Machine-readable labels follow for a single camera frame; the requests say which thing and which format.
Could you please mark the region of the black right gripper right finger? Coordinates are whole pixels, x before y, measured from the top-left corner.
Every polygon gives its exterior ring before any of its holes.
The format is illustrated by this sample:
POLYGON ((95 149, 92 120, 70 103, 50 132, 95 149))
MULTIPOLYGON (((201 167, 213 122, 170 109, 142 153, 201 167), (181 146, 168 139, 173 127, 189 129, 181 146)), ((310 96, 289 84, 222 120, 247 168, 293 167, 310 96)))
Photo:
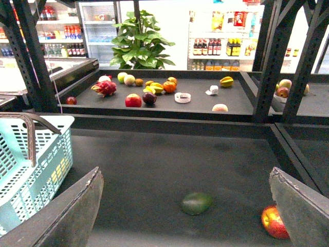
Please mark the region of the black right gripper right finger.
POLYGON ((328 198, 278 167, 269 184, 293 245, 328 246, 328 198))

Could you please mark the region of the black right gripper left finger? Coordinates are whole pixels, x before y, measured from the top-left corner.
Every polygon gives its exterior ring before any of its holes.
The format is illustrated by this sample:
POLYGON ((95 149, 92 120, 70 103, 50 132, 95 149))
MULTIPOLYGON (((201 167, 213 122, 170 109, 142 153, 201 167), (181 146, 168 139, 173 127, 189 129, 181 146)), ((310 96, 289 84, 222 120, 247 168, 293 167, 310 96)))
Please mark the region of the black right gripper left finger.
POLYGON ((1 237, 1 246, 86 246, 104 180, 95 167, 47 206, 1 237))

